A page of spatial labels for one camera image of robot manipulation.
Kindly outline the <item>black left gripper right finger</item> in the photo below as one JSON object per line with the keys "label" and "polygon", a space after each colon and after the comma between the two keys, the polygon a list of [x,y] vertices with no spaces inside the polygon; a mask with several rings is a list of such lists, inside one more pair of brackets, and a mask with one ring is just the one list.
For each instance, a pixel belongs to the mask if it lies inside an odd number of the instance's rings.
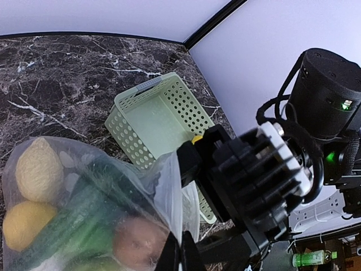
{"label": "black left gripper right finger", "polygon": [[182,233],[180,263],[184,271],[206,271],[194,239],[189,231]]}

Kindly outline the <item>clear zip top bag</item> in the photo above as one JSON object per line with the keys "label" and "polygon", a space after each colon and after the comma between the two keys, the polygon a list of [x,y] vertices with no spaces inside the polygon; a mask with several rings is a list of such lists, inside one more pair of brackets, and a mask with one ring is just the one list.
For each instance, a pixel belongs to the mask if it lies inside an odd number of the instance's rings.
{"label": "clear zip top bag", "polygon": [[199,196],[176,153],[142,160],[68,138],[17,145],[2,174],[4,270],[154,270],[169,233],[198,241]]}

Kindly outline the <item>pale yellow bread toy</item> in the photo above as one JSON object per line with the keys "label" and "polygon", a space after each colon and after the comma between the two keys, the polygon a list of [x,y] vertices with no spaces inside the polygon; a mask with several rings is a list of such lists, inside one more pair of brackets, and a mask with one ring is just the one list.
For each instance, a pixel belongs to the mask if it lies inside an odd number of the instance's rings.
{"label": "pale yellow bread toy", "polygon": [[45,138],[35,139],[21,154],[15,178],[21,195],[33,202],[55,200],[63,180],[63,166]]}

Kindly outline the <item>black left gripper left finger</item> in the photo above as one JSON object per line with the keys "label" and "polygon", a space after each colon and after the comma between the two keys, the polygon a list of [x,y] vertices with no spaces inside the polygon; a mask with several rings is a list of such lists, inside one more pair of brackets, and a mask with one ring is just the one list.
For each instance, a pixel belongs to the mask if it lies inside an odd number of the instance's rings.
{"label": "black left gripper left finger", "polygon": [[178,271],[181,264],[180,245],[172,232],[169,233],[155,271]]}

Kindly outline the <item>beige plastic basket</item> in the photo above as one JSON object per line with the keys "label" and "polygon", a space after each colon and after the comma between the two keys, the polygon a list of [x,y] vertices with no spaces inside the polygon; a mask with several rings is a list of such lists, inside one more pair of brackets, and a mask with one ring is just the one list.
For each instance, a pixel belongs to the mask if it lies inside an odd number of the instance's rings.
{"label": "beige plastic basket", "polygon": [[142,169],[212,126],[211,118],[175,72],[117,94],[105,121],[122,151]]}

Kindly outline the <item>right black frame post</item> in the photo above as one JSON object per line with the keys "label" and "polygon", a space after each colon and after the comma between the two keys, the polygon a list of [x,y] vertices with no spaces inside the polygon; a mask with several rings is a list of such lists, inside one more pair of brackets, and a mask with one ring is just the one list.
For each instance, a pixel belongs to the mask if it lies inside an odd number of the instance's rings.
{"label": "right black frame post", "polygon": [[216,12],[209,20],[207,20],[197,31],[190,35],[183,43],[187,50],[193,48],[198,42],[200,42],[207,34],[209,34],[215,27],[220,25],[225,19],[227,19],[238,8],[244,5],[247,0],[231,0],[218,12]]}

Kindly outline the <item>green drink bottle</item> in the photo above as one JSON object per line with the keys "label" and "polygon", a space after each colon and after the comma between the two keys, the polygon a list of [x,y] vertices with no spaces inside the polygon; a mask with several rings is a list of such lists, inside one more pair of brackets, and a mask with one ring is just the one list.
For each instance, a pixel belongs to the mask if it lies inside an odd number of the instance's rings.
{"label": "green drink bottle", "polygon": [[334,259],[337,259],[338,253],[336,251],[319,250],[307,253],[296,253],[292,257],[292,265],[296,268],[302,266],[314,266],[328,264]]}

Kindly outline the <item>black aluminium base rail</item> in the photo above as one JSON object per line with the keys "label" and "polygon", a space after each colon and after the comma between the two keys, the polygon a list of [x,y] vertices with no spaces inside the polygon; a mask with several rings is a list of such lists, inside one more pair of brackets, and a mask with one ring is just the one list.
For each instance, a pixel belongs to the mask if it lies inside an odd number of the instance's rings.
{"label": "black aluminium base rail", "polygon": [[[360,234],[360,223],[320,230],[309,236],[292,234],[286,224],[269,232],[255,227],[233,227],[206,235],[196,246],[205,265],[223,270],[346,270],[342,239]],[[294,266],[293,255],[305,249],[336,252],[324,265]]]}

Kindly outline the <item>green bok choy toy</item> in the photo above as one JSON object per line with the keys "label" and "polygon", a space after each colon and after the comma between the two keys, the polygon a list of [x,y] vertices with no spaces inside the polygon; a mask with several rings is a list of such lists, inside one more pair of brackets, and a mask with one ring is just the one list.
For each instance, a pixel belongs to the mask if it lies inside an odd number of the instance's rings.
{"label": "green bok choy toy", "polygon": [[71,238],[85,237],[98,226],[112,222],[127,209],[116,178],[127,180],[115,159],[97,158],[81,172],[68,205],[41,230],[30,246],[29,263],[38,267],[59,252]]}

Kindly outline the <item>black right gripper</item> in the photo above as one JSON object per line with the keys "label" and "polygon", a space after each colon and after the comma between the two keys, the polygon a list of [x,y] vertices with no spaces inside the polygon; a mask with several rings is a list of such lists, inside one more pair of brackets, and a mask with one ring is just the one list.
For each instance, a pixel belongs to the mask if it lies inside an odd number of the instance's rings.
{"label": "black right gripper", "polygon": [[[194,145],[182,144],[182,185],[196,181],[220,221],[264,233],[324,186],[340,191],[343,212],[360,217],[359,65],[325,49],[304,51],[256,120],[257,128],[236,138],[216,125]],[[334,216],[335,207],[299,215],[289,231]]]}

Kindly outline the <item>brown potato toy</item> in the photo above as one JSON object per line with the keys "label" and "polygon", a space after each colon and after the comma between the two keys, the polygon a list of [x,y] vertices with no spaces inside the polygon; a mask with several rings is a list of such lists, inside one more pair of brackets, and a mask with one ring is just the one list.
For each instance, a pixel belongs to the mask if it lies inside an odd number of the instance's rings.
{"label": "brown potato toy", "polygon": [[113,254],[132,270],[155,268],[167,240],[169,229],[141,217],[121,222],[113,239]]}

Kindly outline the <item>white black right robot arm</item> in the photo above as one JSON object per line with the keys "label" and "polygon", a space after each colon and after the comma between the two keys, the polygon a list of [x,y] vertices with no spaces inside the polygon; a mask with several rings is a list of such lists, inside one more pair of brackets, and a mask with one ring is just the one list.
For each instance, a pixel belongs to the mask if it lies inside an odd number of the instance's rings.
{"label": "white black right robot arm", "polygon": [[205,263],[249,259],[342,213],[360,217],[360,66],[304,51],[256,120],[239,137],[215,125],[177,149],[182,185],[195,181],[216,217],[234,223],[197,244]]}

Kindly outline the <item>yellow lemon toy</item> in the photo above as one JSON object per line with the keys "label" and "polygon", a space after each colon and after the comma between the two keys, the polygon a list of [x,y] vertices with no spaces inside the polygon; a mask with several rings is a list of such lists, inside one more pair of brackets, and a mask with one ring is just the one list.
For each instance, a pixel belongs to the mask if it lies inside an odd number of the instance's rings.
{"label": "yellow lemon toy", "polygon": [[21,202],[5,215],[3,234],[7,246],[21,252],[27,248],[39,232],[54,218],[57,209],[47,203]]}

